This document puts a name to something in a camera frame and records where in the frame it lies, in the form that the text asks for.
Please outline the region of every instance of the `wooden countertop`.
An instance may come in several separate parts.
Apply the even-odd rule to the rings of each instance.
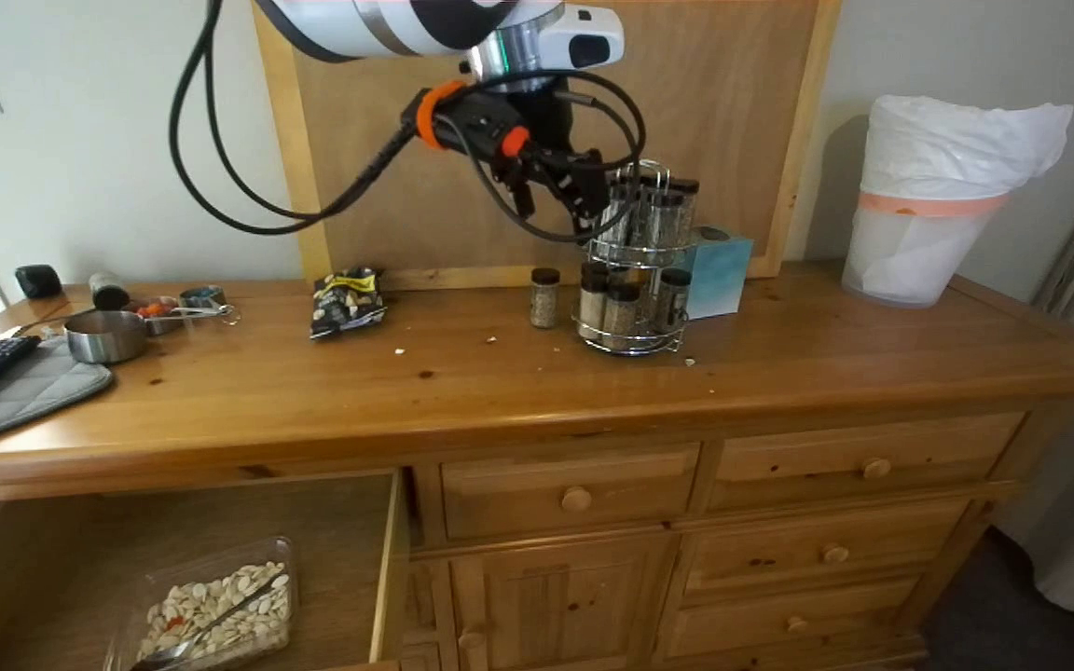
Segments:
[[[379,327],[329,342],[305,336],[305,283],[222,291],[233,326],[161,336],[108,395],[0,436],[0,498],[1074,395],[1074,333],[971,283],[932,309],[875,305],[830,266],[750,283],[739,318],[639,360],[585,350],[571,326],[530,327],[521,291],[394,296]]]

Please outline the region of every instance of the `open drawer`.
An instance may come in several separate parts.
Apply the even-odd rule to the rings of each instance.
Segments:
[[[289,641],[241,666],[390,666],[406,523],[394,472],[0,507],[0,671],[113,666],[135,583],[288,541]]]

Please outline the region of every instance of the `wooden board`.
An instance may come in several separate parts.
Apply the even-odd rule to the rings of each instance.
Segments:
[[[752,237],[752,277],[777,277],[839,0],[591,0],[620,13],[626,60],[605,66],[650,122],[646,157],[701,178],[698,224]],[[332,201],[384,144],[406,101],[453,78],[453,60],[315,65],[259,16],[259,54],[282,172],[298,208]],[[576,114],[573,140],[616,149]],[[542,201],[537,224],[567,232]],[[508,224],[467,157],[415,140],[339,221],[302,234],[302,277],[379,266],[404,288],[508,288],[530,266],[576,266]]]

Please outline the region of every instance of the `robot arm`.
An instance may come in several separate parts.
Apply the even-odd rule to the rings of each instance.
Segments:
[[[411,137],[425,137],[429,144],[467,154],[476,174],[489,167],[492,178],[512,189],[513,208],[508,208],[489,178],[483,188],[525,232],[542,237],[581,242],[581,221],[599,221],[608,208],[608,172],[620,165],[639,165],[646,144],[646,127],[632,101],[608,78],[581,71],[616,65],[622,57],[622,25],[608,8],[576,8],[563,0],[257,0],[257,8],[305,57],[343,65],[365,57],[461,54],[467,71],[476,82],[446,96],[422,91],[406,104],[404,122],[379,157],[373,157],[365,172],[353,174],[353,183],[315,213],[268,205],[230,172],[257,205],[274,216],[289,216],[282,229],[241,224],[210,205],[179,157],[184,96],[195,71],[213,66],[210,57],[221,0],[210,0],[210,17],[174,91],[169,137],[170,162],[197,205],[238,232],[288,234],[322,224],[353,205]],[[585,78],[620,96],[629,127],[605,101],[571,93],[567,78]],[[596,149],[576,154],[571,144],[573,104],[611,114],[629,154],[611,165]],[[549,188],[563,208],[571,208],[573,234],[543,234],[542,229],[525,224],[532,213],[530,183]]]
[[[563,0],[257,0],[305,57],[441,57],[471,54],[482,78],[508,71],[596,66],[622,57],[608,8]]]

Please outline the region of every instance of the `floor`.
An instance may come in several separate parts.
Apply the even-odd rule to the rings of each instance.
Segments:
[[[949,583],[923,638],[923,671],[1074,671],[1074,610],[1033,589],[1024,553],[994,529]]]

